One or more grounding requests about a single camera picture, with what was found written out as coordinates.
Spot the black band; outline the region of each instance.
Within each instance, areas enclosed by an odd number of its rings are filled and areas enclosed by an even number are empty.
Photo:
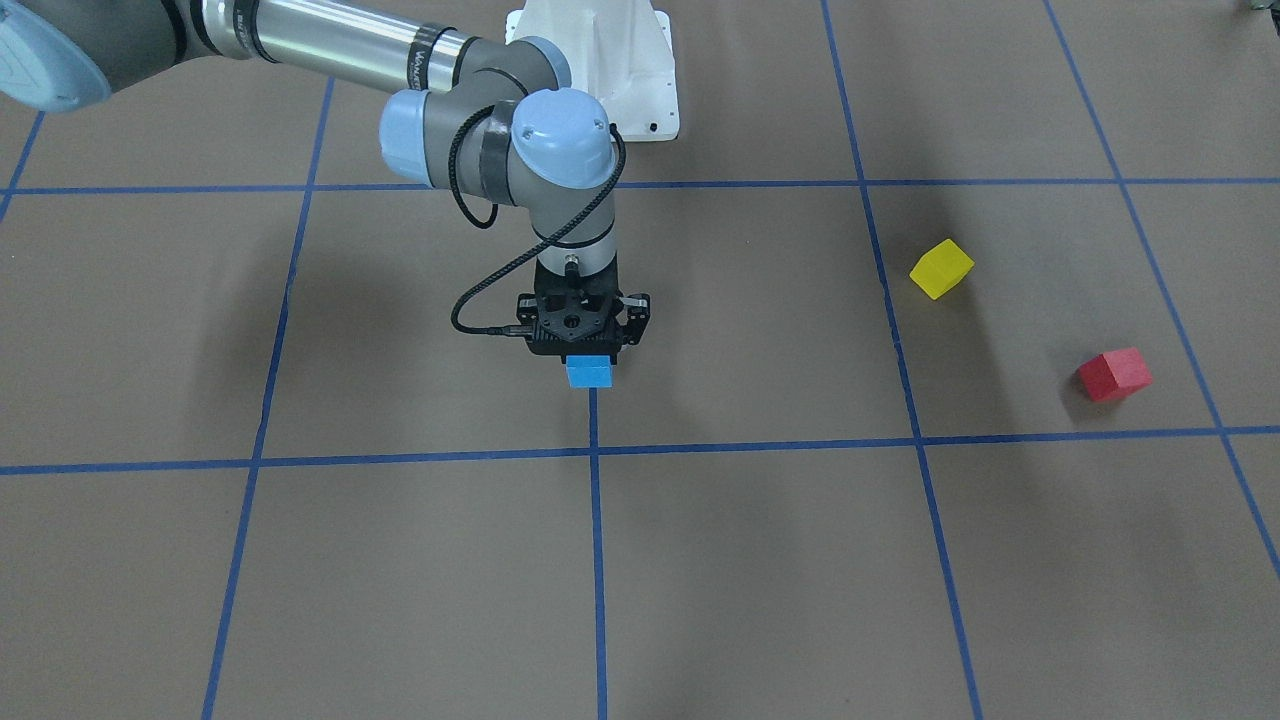
[[[205,27],[205,3],[202,0],[191,0],[191,24],[196,28],[196,36],[205,44],[205,47],[209,47],[209,51],[214,55],[221,55],[221,51],[214,47],[214,41],[209,40],[209,28]]]
[[[480,143],[480,186],[484,196],[499,205],[515,205],[511,183],[507,181],[507,156],[511,152],[511,120],[516,104],[511,100],[495,102],[489,124]]]
[[[236,40],[248,53],[257,55],[268,63],[275,63],[276,60],[268,55],[262,47],[262,41],[257,37],[259,3],[260,0],[236,0],[236,5],[232,6],[232,23],[236,26]]]
[[[160,0],[164,12],[169,13],[169,24],[173,26],[173,64],[177,65],[187,56],[187,23],[178,12],[178,3],[174,0]]]
[[[449,143],[449,192],[453,193],[453,201],[458,204],[458,210],[466,215],[467,220],[480,228],[488,229],[498,220],[498,204],[493,204],[493,211],[489,214],[488,220],[481,220],[476,218],[470,209],[467,209],[466,200],[462,199],[462,190],[458,187],[458,151],[462,150],[462,143],[466,141],[467,135],[480,123],[483,123],[489,115],[493,114],[493,105],[488,108],[480,108],[471,114],[470,118],[462,122],[458,127],[458,132],[453,133],[453,142]]]
[[[408,63],[404,70],[410,90],[426,90],[426,69],[431,61],[431,50],[435,49],[435,41],[451,29],[457,28],[435,23],[426,23],[417,28],[417,33],[413,35],[413,42],[408,46]]]
[[[462,67],[462,60],[461,59],[458,60],[458,67]],[[516,76],[508,73],[507,70],[503,70],[500,68],[480,68],[476,72],[477,73],[498,73],[499,76],[509,79],[511,83],[515,85],[517,90],[520,90],[521,95],[524,95],[525,97],[529,97],[529,88],[525,87],[525,83],[520,82],[516,78]],[[458,82],[457,79],[453,81],[454,85],[457,85],[457,82]]]
[[[600,242],[602,240],[604,240],[605,237],[608,237],[608,234],[611,232],[613,232],[613,223],[609,223],[609,227],[604,228],[604,232],[602,232],[600,234],[593,237],[591,240],[586,240],[586,241],[582,241],[582,242],[553,242],[552,247],[559,247],[561,250],[580,250],[582,247],[590,247],[590,246],[595,245],[596,242]],[[536,234],[538,240],[540,240],[543,242],[547,242],[549,240],[543,233],[538,232],[538,228],[534,228],[534,234]]]
[[[467,50],[471,49],[471,44],[480,40],[476,36],[471,36],[462,44],[462,49],[458,50],[458,59],[453,63],[453,86],[457,87],[458,81],[462,79],[462,59],[467,56]]]

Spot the blue tape line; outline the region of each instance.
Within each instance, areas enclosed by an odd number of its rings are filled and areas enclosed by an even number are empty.
[[[159,184],[136,187],[28,187],[14,195],[212,195],[237,192],[303,192],[305,184]]]
[[[422,183],[416,182],[374,182],[374,183],[330,183],[330,184],[317,184],[312,190],[316,192],[396,192],[396,191],[420,191],[420,192],[439,192],[439,188],[428,187]]]
[[[933,493],[933,477],[929,471],[929,462],[922,442],[920,420],[915,409],[915,397],[911,392],[911,378],[906,369],[906,355],[902,351],[902,336],[899,332],[897,315],[893,311],[893,297],[890,293],[888,275],[884,270],[884,255],[881,251],[879,233],[876,228],[876,215],[872,209],[870,190],[867,186],[867,173],[863,168],[861,149],[858,145],[858,132],[854,127],[854,113],[849,102],[849,91],[845,85],[845,73],[840,63],[840,49],[836,44],[836,31],[831,22],[831,6],[827,0],[822,3],[823,23],[827,27],[827,45],[831,49],[831,64],[836,72],[836,86],[840,90],[840,104],[845,113],[845,127],[849,132],[849,146],[854,154],[854,168],[858,172],[859,192],[863,200],[863,213],[867,215],[867,232],[872,242],[872,252],[876,258],[876,274],[879,277],[881,287],[884,292],[884,314],[888,318],[890,334],[893,340],[893,350],[897,354],[897,369],[902,382],[902,396],[906,401],[906,414],[911,423],[911,438],[915,445],[916,461],[920,465],[920,479],[924,483],[924,496],[929,506],[929,519],[933,525],[933,541],[938,551],[938,564],[942,568],[942,582],[947,591],[947,602],[951,607],[951,623],[955,628],[956,646],[960,651],[960,664],[964,669],[965,685],[969,691],[969,706],[973,710],[974,720],[982,720],[982,700],[978,694],[978,680],[973,671],[973,661],[969,656],[969,638],[964,628],[964,616],[960,611],[960,597],[956,592],[955,578],[951,571],[951,557],[947,552],[946,534],[942,529],[942,516],[938,511],[937,497]]]
[[[1126,184],[1280,184],[1280,178],[1125,178]],[[634,181],[620,182],[622,190],[717,190],[785,187],[965,187],[965,186],[1094,186],[1117,184],[1111,178],[902,178],[828,181]],[[122,187],[15,187],[0,195],[198,195],[237,192],[439,192],[417,183],[328,183],[328,184],[192,184]]]
[[[588,396],[591,448],[591,559],[595,573],[595,712],[598,720],[608,720],[609,671],[604,606],[604,528],[600,503],[600,414],[598,392],[593,387]]]
[[[1280,178],[1125,178],[1126,184],[1280,184]]]
[[[22,172],[27,169],[27,160],[31,159],[31,149],[36,146],[36,136],[40,135],[40,127],[45,124],[45,113],[41,110],[36,113],[36,119],[31,122],[31,132],[27,133],[27,142],[22,146],[22,154],[18,155],[18,164],[13,168],[13,174],[9,177],[9,190],[4,199],[0,200],[0,223],[4,222],[4,217],[9,214],[9,204],[13,202],[13,196],[18,191],[18,181],[22,179]]]
[[[620,445],[599,448],[602,456],[614,455],[694,455],[707,452],[772,452],[794,450],[860,450],[870,447],[911,447],[913,438],[814,439],[776,442],[709,442],[690,445]]]
[[[1230,436],[1277,436],[1280,425],[1248,425],[1224,428]],[[1161,428],[1139,430],[1100,430],[1079,433],[1021,433],[992,436],[936,436],[922,437],[920,445],[1016,445],[1033,442],[1105,442],[1126,439],[1217,437],[1216,428]],[[243,470],[259,468],[328,468],[342,465],[393,465],[424,462],[476,462],[503,460],[544,460],[552,457],[602,457],[636,455],[704,455],[732,452],[787,452],[806,450],[870,450],[878,447],[914,447],[915,438],[861,438],[815,439],[777,442],[727,442],[690,445],[618,445],[602,447],[550,447],[535,450],[466,450],[447,452],[402,452],[388,455],[314,455],[297,457],[264,457],[230,460],[172,460],[142,462],[97,462],[70,465],[10,465],[0,466],[0,477],[19,475],[70,475],[101,473],[147,473],[165,470]]]
[[[1274,436],[1280,434],[1280,425],[1248,425],[1222,428],[1230,436]]]
[[[324,132],[329,120],[329,106],[333,102],[334,81],[325,83],[324,100],[320,104],[320,119],[316,123],[315,143],[311,150],[311,168],[307,172],[307,186],[315,184],[320,168],[320,152],[324,147]],[[284,281],[284,296],[280,300],[280,315],[275,327],[275,343],[271,347],[271,365],[266,373],[266,387],[262,389],[262,415],[253,439],[252,466],[244,483],[244,501],[241,505],[239,524],[236,529],[236,546],[232,550],[232,564],[227,574],[227,592],[223,596],[223,611],[218,620],[218,637],[214,641],[214,657],[209,669],[209,685],[205,688],[205,705],[201,720],[211,720],[214,703],[218,700],[218,683],[221,679],[223,657],[227,651],[227,635],[230,630],[232,612],[236,607],[236,588],[239,584],[241,562],[244,557],[244,541],[248,538],[248,523],[253,512],[253,496],[257,492],[257,475],[261,468],[262,447],[266,445],[268,424],[271,419],[271,402],[275,396],[275,382],[280,370],[280,356],[284,352],[284,334],[289,323],[289,296],[298,274],[298,258],[302,254],[302,241],[307,232],[307,215],[311,213],[311,191],[302,196],[298,211],[297,232],[293,236],[293,252],[289,256],[289,272]]]
[[[1112,439],[1151,439],[1217,437],[1216,428],[1162,428],[1153,430],[1096,430],[1079,433],[1019,433],[996,436],[940,436],[920,438],[927,446],[1005,445],[1024,442],[1096,442]]]
[[[858,187],[855,179],[828,181],[632,181],[620,182],[625,190],[714,190],[748,187]]]
[[[1019,186],[1019,184],[1115,184],[1110,178],[938,178],[938,179],[869,179],[869,187],[932,187],[932,186]]]
[[[457,452],[401,452],[392,455],[320,455],[310,457],[264,457],[262,468],[332,468],[338,465],[403,465],[416,462],[476,462],[484,460],[541,460],[586,457],[586,447],[540,450],[468,450]]]
[[[92,473],[155,473],[175,470],[246,470],[251,460],[175,460],[155,462],[81,462],[73,465],[13,465],[0,468],[0,477],[78,475]]]
[[[1093,106],[1093,100],[1089,97],[1089,91],[1084,87],[1084,77],[1080,74],[1080,68],[1075,63],[1075,55],[1071,53],[1071,47],[1066,42],[1066,33],[1062,31],[1062,24],[1057,19],[1057,13],[1053,12],[1053,4],[1050,0],[1042,0],[1042,3],[1044,4],[1044,12],[1048,13],[1050,22],[1053,24],[1053,32],[1057,35],[1057,41],[1062,46],[1062,55],[1066,58],[1066,64],[1071,69],[1071,77],[1075,78],[1075,87],[1080,91],[1080,99],[1084,100],[1084,106],[1089,111],[1089,119],[1093,120],[1093,129],[1098,133],[1098,141],[1102,143],[1102,151],[1107,156],[1107,163],[1111,164],[1111,172],[1115,174],[1116,182],[1120,187],[1120,193],[1124,196],[1125,206],[1129,209],[1129,218],[1133,220],[1133,227],[1138,232],[1138,240],[1142,243],[1143,252],[1147,255],[1147,263],[1151,265],[1151,273],[1156,278],[1156,286],[1160,287],[1160,295],[1165,300],[1165,307],[1169,310],[1169,316],[1174,320],[1174,328],[1178,331],[1178,338],[1183,343],[1183,351],[1187,354],[1187,360],[1192,365],[1192,372],[1196,375],[1196,383],[1199,386],[1201,395],[1204,397],[1204,405],[1208,407],[1210,415],[1213,418],[1213,427],[1221,436],[1222,450],[1226,452],[1226,457],[1231,464],[1231,471],[1235,473],[1235,480],[1240,486],[1240,492],[1244,495],[1251,515],[1253,515],[1253,524],[1257,527],[1258,536],[1262,539],[1262,546],[1266,548],[1267,556],[1271,560],[1271,569],[1275,571],[1276,578],[1280,579],[1280,555],[1276,553],[1275,541],[1271,538],[1271,532],[1267,529],[1266,520],[1258,511],[1257,502],[1253,497],[1253,489],[1249,487],[1249,480],[1244,475],[1244,469],[1240,466],[1240,462],[1235,456],[1235,448],[1231,446],[1231,437],[1222,424],[1222,415],[1219,413],[1217,404],[1213,401],[1213,393],[1208,387],[1208,380],[1201,368],[1199,359],[1196,356],[1196,350],[1192,347],[1190,336],[1188,336],[1187,327],[1183,324],[1183,318],[1178,313],[1178,305],[1174,304],[1174,296],[1169,292],[1169,286],[1165,282],[1165,274],[1161,272],[1160,263],[1156,260],[1156,252],[1151,247],[1147,231],[1142,224],[1142,219],[1138,217],[1138,208],[1133,202],[1128,181],[1124,178],[1124,174],[1121,174],[1120,164],[1116,163],[1115,154],[1111,151],[1111,143],[1107,141],[1107,135],[1102,129],[1102,122],[1098,119],[1098,113]]]

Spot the robotic arm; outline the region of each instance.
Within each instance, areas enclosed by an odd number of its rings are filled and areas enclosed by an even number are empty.
[[[626,147],[604,108],[570,88],[552,42],[500,45],[335,0],[0,0],[0,90],[40,110],[101,102],[211,55],[392,92],[379,128],[392,170],[448,188],[480,228],[498,205],[529,209],[538,243],[458,299],[458,331],[524,338],[534,354],[567,360],[580,387],[607,384],[618,352],[640,341],[649,296],[620,292],[613,240]],[[490,218],[472,215],[463,193],[492,202]],[[517,324],[461,320],[471,297],[535,258]]]

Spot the light blue joint cap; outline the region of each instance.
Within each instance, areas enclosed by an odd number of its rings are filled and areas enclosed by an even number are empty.
[[[402,90],[392,95],[378,123],[378,140],[383,146],[383,161],[393,173],[431,187],[422,136],[426,96],[426,90]]]
[[[568,387],[613,387],[613,363],[608,355],[570,355],[564,359]]]
[[[78,45],[14,0],[0,0],[0,92],[46,113],[111,96],[106,76]]]
[[[595,187],[613,172],[609,115],[579,90],[539,90],[525,97],[516,105],[511,135],[529,169],[561,187]]]
[[[573,86],[573,72],[568,67],[568,58],[564,56],[564,53],[561,53],[558,45],[536,35],[521,37],[516,42],[527,42],[541,51],[547,61],[552,64],[552,69],[556,70],[556,85],[559,87]]]

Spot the floor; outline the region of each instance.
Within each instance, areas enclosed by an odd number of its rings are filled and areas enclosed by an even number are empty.
[[[1247,5],[659,3],[684,126],[617,224],[654,320],[591,392],[449,329],[527,220],[384,169],[376,92],[0,99],[0,715],[1280,716]],[[1129,346],[1155,384],[1091,404]]]

